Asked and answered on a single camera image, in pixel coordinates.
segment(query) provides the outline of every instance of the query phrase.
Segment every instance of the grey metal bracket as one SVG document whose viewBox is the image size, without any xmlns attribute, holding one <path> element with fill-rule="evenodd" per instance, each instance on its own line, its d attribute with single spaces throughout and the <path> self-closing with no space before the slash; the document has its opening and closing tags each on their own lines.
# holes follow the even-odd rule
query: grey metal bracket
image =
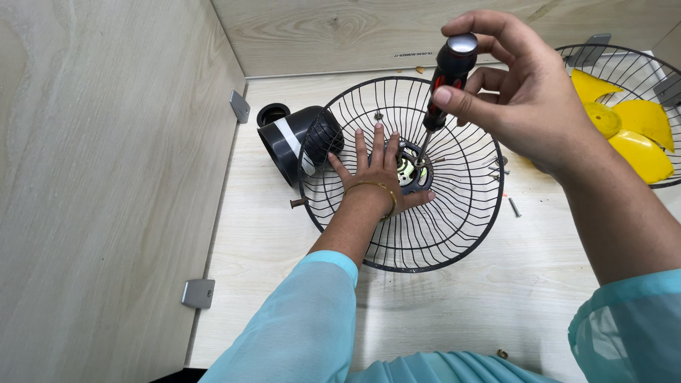
<svg viewBox="0 0 681 383">
<path fill-rule="evenodd" d="M 182 304 L 193 309 L 210 309 L 214 279 L 192 279 L 185 282 L 185 291 L 182 293 Z"/>
<path fill-rule="evenodd" d="M 612 35 L 610 33 L 600 33 L 593 35 L 586 40 L 587 44 L 607 44 Z M 567 59 L 567 65 L 571 67 L 592 67 L 598 61 L 605 50 L 604 46 L 583 46 L 576 54 Z"/>
<path fill-rule="evenodd" d="M 246 100 L 243 97 L 241 97 L 239 92 L 232 91 L 232 94 L 229 95 L 229 104 L 232 105 L 232 109 L 234 109 L 234 114 L 236 114 L 236 118 L 239 120 L 240 123 L 249 122 L 251 106 L 249 105 L 248 102 L 246 102 Z"/>
<path fill-rule="evenodd" d="M 660 105 L 671 108 L 681 105 L 681 76 L 673 74 L 652 89 Z"/>
</svg>

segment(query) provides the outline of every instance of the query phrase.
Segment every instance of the bracelet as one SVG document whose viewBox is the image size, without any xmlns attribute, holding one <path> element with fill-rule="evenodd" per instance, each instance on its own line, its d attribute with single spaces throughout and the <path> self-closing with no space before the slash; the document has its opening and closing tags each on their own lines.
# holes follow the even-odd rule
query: bracelet
<svg viewBox="0 0 681 383">
<path fill-rule="evenodd" d="M 349 192 L 350 189 L 352 189 L 353 187 L 358 186 L 358 185 L 376 185 L 378 187 L 382 187 L 385 191 L 388 192 L 388 194 L 390 194 L 390 198 L 392 198 L 392 210 L 390 211 L 390 213 L 388 213 L 388 215 L 381 218 L 381 220 L 379 222 L 389 220 L 390 217 L 392 216 L 392 213 L 395 213 L 395 208 L 397 207 L 397 197 L 395 197 L 395 193 L 393 193 L 392 190 L 390 190 L 388 188 L 388 186 L 385 185 L 385 183 L 378 183 L 378 182 L 374 182 L 374 181 L 357 181 L 357 182 L 353 183 L 352 185 L 350 185 L 345 190 L 345 192 L 343 193 L 343 197 L 345 197 L 345 194 L 347 194 L 347 192 Z"/>
</svg>

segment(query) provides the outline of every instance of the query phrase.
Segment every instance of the black wire fan guard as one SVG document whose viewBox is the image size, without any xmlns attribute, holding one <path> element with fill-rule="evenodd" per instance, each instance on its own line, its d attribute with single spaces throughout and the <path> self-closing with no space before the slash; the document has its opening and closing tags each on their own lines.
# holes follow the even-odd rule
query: black wire fan guard
<svg viewBox="0 0 681 383">
<path fill-rule="evenodd" d="M 364 264 L 377 269 L 419 273 L 459 261 L 484 240 L 501 205 L 501 150 L 496 140 L 476 125 L 457 127 L 456 117 L 448 116 L 445 128 L 434 134 L 428 145 L 427 166 L 421 171 L 413 168 L 411 159 L 418 156 L 426 134 L 422 120 L 429 88 L 430 81 L 420 78 L 377 78 L 347 89 L 324 108 L 339 122 L 345 145 L 338 158 L 350 173 L 355 173 L 357 164 L 355 130 L 362 129 L 370 151 L 373 125 L 380 122 L 385 126 L 384 140 L 397 130 L 405 141 L 405 155 L 396 174 L 402 192 L 431 189 L 437 195 L 432 202 L 378 225 L 364 258 Z M 310 161 L 304 151 L 339 151 L 333 142 L 311 139 L 315 136 L 311 132 L 318 129 L 316 122 L 298 156 L 298 186 L 310 218 L 323 232 L 341 203 L 343 186 L 327 159 L 312 164 L 315 174 L 302 170 L 302 162 Z"/>
<path fill-rule="evenodd" d="M 658 93 L 669 93 L 670 89 L 676 88 L 681 82 L 681 72 L 670 64 L 646 53 L 621 46 L 576 44 L 562 46 L 556 51 L 563 57 L 568 74 L 576 68 L 624 89 L 622 92 L 609 93 L 597 100 L 610 107 L 631 99 L 644 99 L 659 104 Z M 675 93 L 677 94 L 667 96 L 678 97 L 681 91 Z M 681 106 L 678 104 L 663 106 L 663 109 L 669 118 L 675 153 L 661 148 L 671 161 L 674 174 L 651 184 L 652 189 L 681 183 Z"/>
</svg>

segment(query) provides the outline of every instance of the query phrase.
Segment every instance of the light blue kurta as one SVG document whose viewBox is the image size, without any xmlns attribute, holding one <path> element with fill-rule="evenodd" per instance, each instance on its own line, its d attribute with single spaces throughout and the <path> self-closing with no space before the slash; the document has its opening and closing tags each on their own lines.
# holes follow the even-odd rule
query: light blue kurta
<svg viewBox="0 0 681 383">
<path fill-rule="evenodd" d="M 303 258 L 200 382 L 555 382 L 472 352 L 418 352 L 348 374 L 357 277 L 341 253 Z M 681 269 L 599 288 L 568 341 L 589 382 L 681 382 Z"/>
</svg>

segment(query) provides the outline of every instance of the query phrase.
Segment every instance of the fan blade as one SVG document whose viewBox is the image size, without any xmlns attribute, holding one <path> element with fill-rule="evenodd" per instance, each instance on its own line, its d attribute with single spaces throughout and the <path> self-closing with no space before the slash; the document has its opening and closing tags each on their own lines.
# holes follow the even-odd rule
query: fan blade
<svg viewBox="0 0 681 383">
<path fill-rule="evenodd" d="M 674 167 L 665 152 L 638 133 L 622 129 L 608 142 L 647 184 L 662 181 L 674 174 Z"/>
<path fill-rule="evenodd" d="M 579 69 L 572 70 L 572 84 L 582 102 L 594 102 L 598 97 L 612 92 L 621 92 L 622 88 L 616 87 L 600 78 L 584 73 Z"/>
<path fill-rule="evenodd" d="M 662 105 L 652 101 L 633 99 L 620 102 L 613 106 L 612 110 L 620 115 L 622 129 L 648 137 L 674 153 L 671 126 Z"/>
<path fill-rule="evenodd" d="M 622 128 L 622 119 L 609 106 L 598 102 L 585 102 L 584 110 L 605 138 L 614 136 Z"/>
</svg>

